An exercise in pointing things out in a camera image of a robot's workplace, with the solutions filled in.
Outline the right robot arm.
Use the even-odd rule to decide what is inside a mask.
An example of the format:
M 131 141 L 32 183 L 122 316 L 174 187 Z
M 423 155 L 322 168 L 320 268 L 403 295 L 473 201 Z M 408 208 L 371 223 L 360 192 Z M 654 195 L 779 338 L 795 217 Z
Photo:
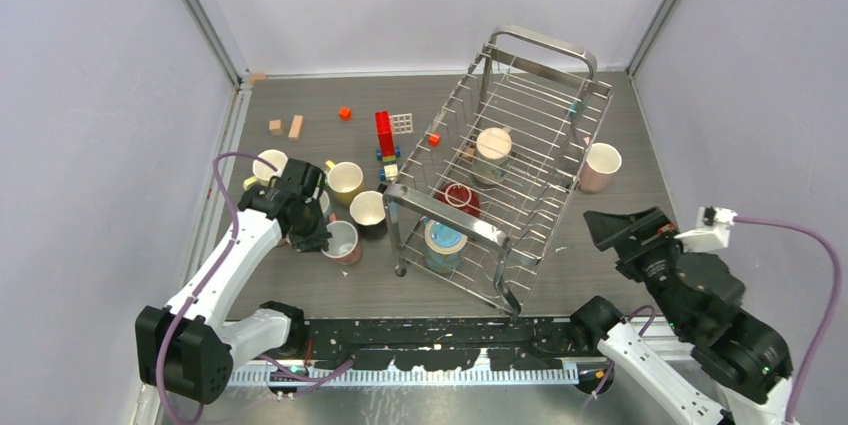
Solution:
M 659 208 L 632 214 L 587 211 L 593 245 L 613 249 L 616 269 L 645 285 L 677 339 L 723 393 L 721 406 L 645 343 L 607 299 L 571 315 L 571 342 L 601 353 L 630 374 L 679 424 L 786 424 L 793 365 L 786 341 L 742 307 L 745 286 L 716 255 L 727 247 L 736 212 L 702 207 L 682 232 Z

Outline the dark red mug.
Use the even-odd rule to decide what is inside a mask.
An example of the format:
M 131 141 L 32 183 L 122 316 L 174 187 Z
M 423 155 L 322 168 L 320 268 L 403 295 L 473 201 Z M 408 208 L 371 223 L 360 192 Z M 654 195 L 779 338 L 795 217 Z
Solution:
M 449 182 L 436 190 L 434 197 L 475 218 L 480 218 L 482 215 L 481 200 L 478 192 L 466 184 Z

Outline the blue butterfly mug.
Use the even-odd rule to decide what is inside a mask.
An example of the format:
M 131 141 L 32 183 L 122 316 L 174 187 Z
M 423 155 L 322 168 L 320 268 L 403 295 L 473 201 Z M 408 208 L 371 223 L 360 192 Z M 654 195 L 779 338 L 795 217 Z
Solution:
M 424 229 L 424 262 L 428 269 L 438 274 L 451 274 L 462 261 L 468 243 L 465 234 L 438 221 L 429 220 Z

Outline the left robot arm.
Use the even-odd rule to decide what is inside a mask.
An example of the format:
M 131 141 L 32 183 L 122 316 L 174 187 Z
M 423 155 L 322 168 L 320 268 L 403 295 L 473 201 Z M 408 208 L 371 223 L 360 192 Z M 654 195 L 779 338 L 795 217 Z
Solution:
M 298 253 L 328 248 L 320 206 L 326 175 L 290 159 L 268 184 L 229 200 L 231 225 L 194 277 L 163 307 L 145 307 L 135 322 L 143 383 L 203 405 L 216 401 L 231 374 L 268 351 L 298 357 L 307 343 L 301 309 L 276 301 L 235 323 L 230 309 L 264 257 L 282 240 Z

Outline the pale yellow faceted mug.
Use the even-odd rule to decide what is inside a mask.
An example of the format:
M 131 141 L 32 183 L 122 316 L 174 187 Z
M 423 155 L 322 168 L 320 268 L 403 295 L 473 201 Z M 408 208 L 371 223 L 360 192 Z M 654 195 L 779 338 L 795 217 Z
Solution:
M 259 159 L 252 163 L 252 175 L 242 183 L 245 191 L 253 185 L 268 185 L 271 178 L 278 176 L 288 161 L 288 156 L 276 149 L 265 150 L 258 157 Z

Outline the light blue faceted mug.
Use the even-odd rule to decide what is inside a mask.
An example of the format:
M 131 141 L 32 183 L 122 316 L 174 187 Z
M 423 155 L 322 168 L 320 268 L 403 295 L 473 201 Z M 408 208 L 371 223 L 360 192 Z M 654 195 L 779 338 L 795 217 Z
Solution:
M 328 223 L 335 221 L 336 215 L 330 199 L 330 194 L 327 191 L 324 191 L 321 194 L 319 198 L 319 204 L 325 221 Z

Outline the black mug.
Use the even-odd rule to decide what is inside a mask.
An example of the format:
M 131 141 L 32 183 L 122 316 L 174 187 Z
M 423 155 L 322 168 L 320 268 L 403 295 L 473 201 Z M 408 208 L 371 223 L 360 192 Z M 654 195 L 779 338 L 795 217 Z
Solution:
M 365 240 L 380 240 L 387 233 L 383 194 L 378 191 L 359 193 L 349 206 L 349 213 Z

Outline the pink faceted mug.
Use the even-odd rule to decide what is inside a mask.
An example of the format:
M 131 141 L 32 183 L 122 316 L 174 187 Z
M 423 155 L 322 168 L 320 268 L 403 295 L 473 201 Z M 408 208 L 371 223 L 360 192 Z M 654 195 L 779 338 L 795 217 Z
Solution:
M 598 193 L 606 188 L 623 163 L 619 151 L 607 143 L 589 146 L 578 179 L 578 188 L 586 193 Z

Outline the salmon pink mug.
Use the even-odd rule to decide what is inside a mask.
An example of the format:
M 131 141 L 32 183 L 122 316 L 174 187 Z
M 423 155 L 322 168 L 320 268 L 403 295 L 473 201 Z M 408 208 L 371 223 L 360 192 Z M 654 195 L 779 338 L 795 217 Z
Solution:
M 358 263 L 362 258 L 363 246 L 357 228 L 344 220 L 333 221 L 326 228 L 330 238 L 321 253 L 340 265 Z

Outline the cream mug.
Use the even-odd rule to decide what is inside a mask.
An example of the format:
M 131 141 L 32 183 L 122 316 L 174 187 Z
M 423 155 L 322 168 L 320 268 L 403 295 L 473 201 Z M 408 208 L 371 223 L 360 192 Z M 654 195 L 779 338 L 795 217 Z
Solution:
M 471 171 L 479 183 L 495 186 L 506 179 L 513 148 L 511 131 L 510 127 L 490 127 L 477 136 Z

